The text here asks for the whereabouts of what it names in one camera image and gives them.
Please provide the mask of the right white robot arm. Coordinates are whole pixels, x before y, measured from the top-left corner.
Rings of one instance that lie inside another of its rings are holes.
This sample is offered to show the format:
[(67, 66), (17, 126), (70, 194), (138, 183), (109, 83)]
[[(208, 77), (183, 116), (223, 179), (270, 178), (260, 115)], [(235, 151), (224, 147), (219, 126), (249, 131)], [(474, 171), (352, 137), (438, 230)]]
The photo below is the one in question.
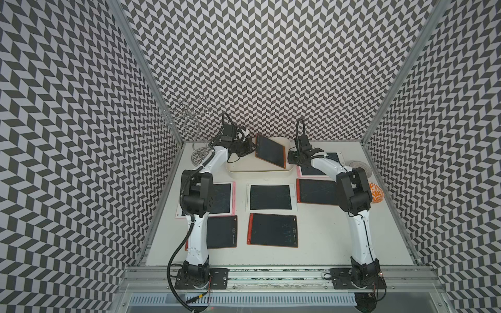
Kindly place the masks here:
[(380, 262), (376, 257), (369, 227), (373, 200), (366, 172), (329, 158), (321, 148), (314, 148), (305, 134), (295, 138), (295, 151), (288, 152), (288, 163), (311, 166), (326, 174), (336, 184), (338, 206), (347, 214), (352, 243), (351, 284), (358, 289), (384, 287)]

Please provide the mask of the white framed writing tablet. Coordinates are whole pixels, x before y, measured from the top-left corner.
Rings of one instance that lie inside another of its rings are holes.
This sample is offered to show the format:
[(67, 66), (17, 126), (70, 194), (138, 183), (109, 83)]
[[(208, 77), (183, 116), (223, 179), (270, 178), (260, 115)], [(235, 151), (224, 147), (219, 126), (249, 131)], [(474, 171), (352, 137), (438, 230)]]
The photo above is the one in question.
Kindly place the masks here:
[(249, 184), (246, 197), (247, 211), (297, 211), (296, 189), (292, 184)]

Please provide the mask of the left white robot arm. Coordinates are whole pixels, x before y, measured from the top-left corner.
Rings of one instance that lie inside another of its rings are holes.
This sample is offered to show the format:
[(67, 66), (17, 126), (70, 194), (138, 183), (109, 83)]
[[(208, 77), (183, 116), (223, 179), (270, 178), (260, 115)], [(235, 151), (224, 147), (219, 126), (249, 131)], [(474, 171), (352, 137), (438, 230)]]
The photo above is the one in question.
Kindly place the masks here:
[(209, 144), (210, 153), (193, 170), (181, 176), (180, 207), (189, 225), (185, 242), (186, 260), (182, 265), (185, 278), (206, 284), (210, 280), (210, 256), (207, 249), (207, 220), (214, 203), (213, 171), (227, 163), (233, 154), (253, 151), (250, 132), (245, 127), (224, 124)]

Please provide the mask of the red framed writing tablet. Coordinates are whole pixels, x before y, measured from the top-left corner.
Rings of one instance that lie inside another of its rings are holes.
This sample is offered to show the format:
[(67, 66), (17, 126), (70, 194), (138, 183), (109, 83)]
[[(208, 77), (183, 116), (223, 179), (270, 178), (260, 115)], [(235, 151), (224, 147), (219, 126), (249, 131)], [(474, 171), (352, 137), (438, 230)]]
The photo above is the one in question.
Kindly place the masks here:
[(237, 247), (237, 216), (206, 218), (207, 249), (227, 249)]

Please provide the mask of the pink edged writing tablet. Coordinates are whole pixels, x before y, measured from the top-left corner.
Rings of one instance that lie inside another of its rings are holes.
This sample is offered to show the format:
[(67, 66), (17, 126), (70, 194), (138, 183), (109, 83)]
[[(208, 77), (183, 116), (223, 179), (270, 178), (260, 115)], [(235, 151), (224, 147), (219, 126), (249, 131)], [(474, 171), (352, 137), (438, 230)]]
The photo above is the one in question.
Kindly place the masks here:
[(236, 214), (236, 182), (216, 183), (211, 207), (211, 216), (233, 216)]

